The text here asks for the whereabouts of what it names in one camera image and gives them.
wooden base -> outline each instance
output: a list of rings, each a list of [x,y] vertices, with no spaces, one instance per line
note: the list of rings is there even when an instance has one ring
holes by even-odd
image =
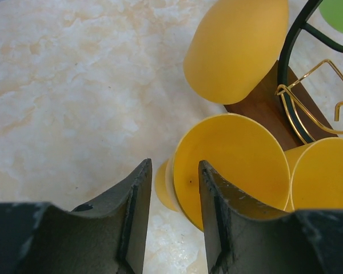
[[[274,94],[277,88],[277,65],[278,62],[274,64],[266,77],[254,88],[248,97],[239,103],[226,105],[225,108],[228,112],[247,116],[265,126],[277,138],[284,151],[286,151],[301,146],[302,141],[292,129],[280,102],[280,97]],[[296,80],[296,75],[289,68],[289,83],[291,84]],[[293,92],[320,122],[327,127],[331,127],[302,84],[296,85]],[[297,107],[297,112],[304,126],[315,140],[336,136],[317,127],[299,107]]]

green object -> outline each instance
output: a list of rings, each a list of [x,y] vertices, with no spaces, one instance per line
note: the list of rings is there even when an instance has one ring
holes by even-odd
[[[319,10],[332,28],[343,33],[343,0],[323,0]]]

black metal wire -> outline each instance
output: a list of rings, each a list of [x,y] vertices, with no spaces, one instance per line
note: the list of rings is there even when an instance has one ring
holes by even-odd
[[[288,86],[288,67],[290,56],[292,53],[292,48],[296,42],[298,35],[300,34],[301,30],[306,30],[309,34],[317,38],[320,42],[327,45],[333,50],[336,50],[340,53],[343,53],[343,46],[338,44],[337,42],[333,41],[325,34],[308,24],[308,20],[314,11],[319,7],[322,0],[308,0],[305,6],[302,8],[300,13],[298,14],[297,18],[293,22],[282,48],[280,58],[278,60],[278,71],[277,71],[277,85],[284,84]],[[298,117],[294,111],[293,104],[291,101],[290,96],[287,93],[284,93],[282,99],[282,104],[286,103],[288,112],[291,116],[292,122],[295,125],[296,129],[302,136],[302,138],[307,142],[311,143],[315,140],[306,132],[306,130],[302,127]]]

yellow plastic cup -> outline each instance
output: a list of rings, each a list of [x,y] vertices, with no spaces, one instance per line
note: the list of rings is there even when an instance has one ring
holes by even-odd
[[[288,18],[288,0],[218,0],[184,59],[190,87],[219,104],[243,100],[276,62]]]
[[[292,173],[290,206],[343,209],[343,139],[326,138],[303,147]]]
[[[198,165],[207,160],[225,179],[272,207],[284,210],[289,198],[289,167],[274,136],[238,114],[209,117],[180,141],[173,188],[185,216],[203,230]]]
[[[170,210],[177,211],[175,207],[175,202],[172,200],[172,197],[174,196],[170,191],[167,191],[167,182],[170,185],[170,180],[172,180],[172,177],[170,177],[171,171],[170,171],[171,165],[170,160],[165,161],[156,172],[155,176],[155,191],[156,195],[158,196],[160,202],[167,207]]]

marble surface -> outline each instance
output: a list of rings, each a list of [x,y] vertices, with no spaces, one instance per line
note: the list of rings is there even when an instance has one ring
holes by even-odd
[[[188,86],[182,61],[214,0],[0,2],[0,202],[73,209],[142,159],[154,174],[199,120],[224,112]],[[305,1],[290,1],[290,22]],[[316,12],[312,24],[343,43]],[[343,54],[302,32],[290,65],[301,75]],[[305,80],[333,121],[343,85],[326,68]],[[343,128],[341,122],[332,123]],[[203,234],[151,194],[144,273],[207,273]]]

